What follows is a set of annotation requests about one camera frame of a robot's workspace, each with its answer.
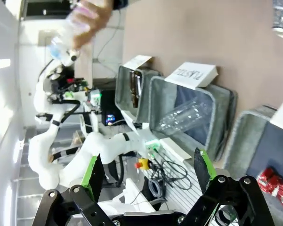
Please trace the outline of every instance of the dark sleeve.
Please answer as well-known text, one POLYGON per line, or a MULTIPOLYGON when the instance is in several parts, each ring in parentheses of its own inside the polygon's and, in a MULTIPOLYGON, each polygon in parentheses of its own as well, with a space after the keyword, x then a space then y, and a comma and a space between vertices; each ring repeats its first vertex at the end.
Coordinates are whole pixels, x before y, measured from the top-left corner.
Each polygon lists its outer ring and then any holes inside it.
POLYGON ((128 1, 129 0, 114 0, 113 9, 117 10, 125 8, 128 5, 128 1))

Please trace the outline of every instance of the screw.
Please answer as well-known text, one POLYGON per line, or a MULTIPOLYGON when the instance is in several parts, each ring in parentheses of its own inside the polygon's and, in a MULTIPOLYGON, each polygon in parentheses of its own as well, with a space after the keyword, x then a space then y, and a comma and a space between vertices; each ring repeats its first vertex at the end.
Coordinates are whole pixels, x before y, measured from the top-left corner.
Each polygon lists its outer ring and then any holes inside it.
POLYGON ((121 223, 120 223, 118 220, 114 220, 113 223, 114 223, 116 226, 121 226, 121 223))
POLYGON ((184 220, 184 216, 180 216, 179 218, 178 218, 178 220, 177 220, 177 222, 179 223, 179 224, 181 224, 181 222, 184 220))
POLYGON ((219 181, 220 183, 224 183, 224 182, 226 181, 226 179, 225 179, 224 177, 220 177, 220 178, 218 179, 218 181, 219 181))
POLYGON ((250 184, 250 179, 249 179, 249 178, 246 178, 246 179, 244 180, 244 183, 247 184, 247 185, 250 184))
POLYGON ((75 187, 75 188, 73 189, 73 192, 74 192, 74 193, 78 193, 79 190, 80 190, 80 189, 79 189, 78 187, 75 187))

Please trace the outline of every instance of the crushed red can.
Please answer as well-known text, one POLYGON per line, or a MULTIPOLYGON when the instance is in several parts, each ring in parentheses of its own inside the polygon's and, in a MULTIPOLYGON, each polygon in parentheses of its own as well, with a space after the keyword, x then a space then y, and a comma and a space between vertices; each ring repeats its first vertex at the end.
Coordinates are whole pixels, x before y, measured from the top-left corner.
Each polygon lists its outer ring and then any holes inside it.
POLYGON ((283 178, 271 167, 265 169, 257 178, 262 192, 276 197, 283 205, 283 178))

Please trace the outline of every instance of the clear plastic bottle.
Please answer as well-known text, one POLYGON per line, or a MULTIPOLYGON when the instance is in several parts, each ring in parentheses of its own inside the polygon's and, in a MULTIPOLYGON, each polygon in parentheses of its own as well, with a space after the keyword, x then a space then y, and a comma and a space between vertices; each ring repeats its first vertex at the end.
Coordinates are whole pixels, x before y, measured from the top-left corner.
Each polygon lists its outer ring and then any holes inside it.
MULTIPOLYGON (((103 7, 104 0, 88 0, 96 6, 103 7)), ((86 9, 82 4, 77 3, 77 6, 65 19, 65 24, 58 30, 58 35, 51 40, 50 54, 54 59, 62 62, 75 61, 76 54, 72 50, 73 38, 83 32, 87 32, 90 27, 87 24, 75 20, 74 14, 80 13, 90 18, 96 18, 97 14, 86 9)))
POLYGON ((156 128, 168 136, 199 127, 210 122, 212 107, 197 99, 187 101, 166 114, 156 128))

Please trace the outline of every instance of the human hand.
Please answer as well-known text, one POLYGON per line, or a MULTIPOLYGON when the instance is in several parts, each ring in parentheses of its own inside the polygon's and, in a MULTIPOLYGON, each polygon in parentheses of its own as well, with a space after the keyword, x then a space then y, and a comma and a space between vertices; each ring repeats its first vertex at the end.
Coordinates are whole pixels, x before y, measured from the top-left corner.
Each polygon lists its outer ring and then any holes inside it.
POLYGON ((108 23, 112 15, 113 0, 103 0, 103 2, 104 2, 104 6, 99 7, 90 3, 88 0, 80 1, 80 4, 84 8, 88 9, 92 13, 95 13, 97 16, 95 18, 91 18, 89 16, 80 13, 76 13, 74 15, 74 18, 77 21, 90 26, 89 31, 76 35, 74 37, 73 39, 74 49, 79 49, 83 45, 87 44, 95 36, 97 32, 99 32, 101 29, 106 27, 106 24, 108 23))

